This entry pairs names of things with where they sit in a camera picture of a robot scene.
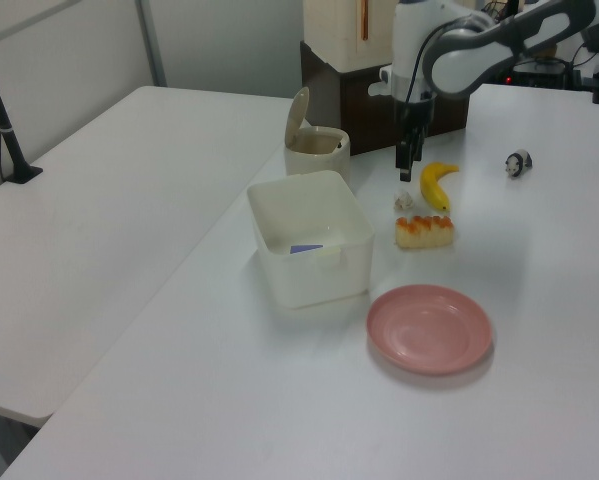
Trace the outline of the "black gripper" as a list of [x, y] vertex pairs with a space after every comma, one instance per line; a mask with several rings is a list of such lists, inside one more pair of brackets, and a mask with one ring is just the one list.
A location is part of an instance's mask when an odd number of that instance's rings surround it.
[[400, 142], [396, 144], [395, 166], [399, 180], [411, 181], [412, 163], [422, 158], [427, 131], [434, 118], [435, 98], [427, 95], [415, 102], [395, 102], [395, 123]]

